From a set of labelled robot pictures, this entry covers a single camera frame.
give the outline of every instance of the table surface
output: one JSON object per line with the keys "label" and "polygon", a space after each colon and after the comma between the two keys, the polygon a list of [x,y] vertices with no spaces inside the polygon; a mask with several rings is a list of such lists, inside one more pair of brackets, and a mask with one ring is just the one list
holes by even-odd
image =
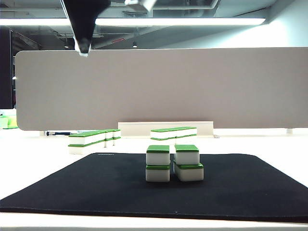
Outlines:
{"label": "table surface", "polygon": [[[198,138],[196,146],[202,154],[243,153],[256,155],[296,181],[308,186],[308,134],[286,135],[282,130],[266,130],[253,135],[242,135],[236,130],[217,129],[214,138]],[[103,152],[145,153],[150,139],[122,138],[121,144],[105,148]],[[15,193],[51,173],[81,159],[84,155],[68,153],[67,136],[39,136],[38,131],[21,131],[19,129],[0,130],[0,198]],[[68,216],[27,213],[0,213],[2,230],[25,229],[26,227],[44,227],[61,230],[65,227],[117,228],[151,228],[151,230],[172,229],[213,229],[243,228],[244,230],[268,230],[283,228],[290,230],[308,230],[308,224],[194,220],[167,218],[127,218]]]}

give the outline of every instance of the mouse pad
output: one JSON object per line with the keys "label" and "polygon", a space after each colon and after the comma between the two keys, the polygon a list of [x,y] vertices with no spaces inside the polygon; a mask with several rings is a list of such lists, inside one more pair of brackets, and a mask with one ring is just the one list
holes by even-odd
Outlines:
{"label": "mouse pad", "polygon": [[204,181],[145,181],[145,154],[95,153],[0,201],[2,212],[308,222],[308,188],[256,156],[202,154]]}

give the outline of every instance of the robotic arm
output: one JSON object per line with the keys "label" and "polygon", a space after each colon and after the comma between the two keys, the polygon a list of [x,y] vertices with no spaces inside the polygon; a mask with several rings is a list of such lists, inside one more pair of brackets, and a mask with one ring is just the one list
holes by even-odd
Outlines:
{"label": "robotic arm", "polygon": [[[149,11],[157,0],[125,0],[137,12]],[[66,17],[74,33],[75,50],[87,56],[91,47],[95,20],[110,6],[110,0],[61,0]]]}

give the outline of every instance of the light strip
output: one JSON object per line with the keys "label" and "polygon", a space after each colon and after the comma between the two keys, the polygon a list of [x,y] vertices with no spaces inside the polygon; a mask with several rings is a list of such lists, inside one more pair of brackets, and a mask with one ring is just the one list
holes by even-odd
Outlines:
{"label": "light strip", "polygon": [[13,18],[0,19],[1,26],[69,26],[67,18]]}
{"label": "light strip", "polygon": [[259,25],[265,18],[98,18],[100,26],[218,26]]}
{"label": "light strip", "polygon": [[[264,18],[98,18],[100,26],[219,26],[259,25]],[[0,19],[1,26],[69,26],[66,18]]]}

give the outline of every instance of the stacked mahjong tiles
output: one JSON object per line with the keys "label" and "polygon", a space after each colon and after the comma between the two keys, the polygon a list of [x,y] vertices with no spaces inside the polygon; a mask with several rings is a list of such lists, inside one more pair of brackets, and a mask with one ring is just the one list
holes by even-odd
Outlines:
{"label": "stacked mahjong tiles", "polygon": [[168,145],[150,145],[146,152],[148,182],[169,182],[170,166],[180,181],[198,181],[204,178],[204,166],[200,163],[199,150],[195,145],[175,145],[176,153],[170,163]]}
{"label": "stacked mahjong tiles", "polygon": [[120,129],[104,129],[72,134],[69,136],[68,150],[70,154],[97,153],[103,148],[117,145],[120,138]]}
{"label": "stacked mahjong tiles", "polygon": [[151,130],[153,144],[173,145],[193,143],[197,136],[196,127],[162,128]]}

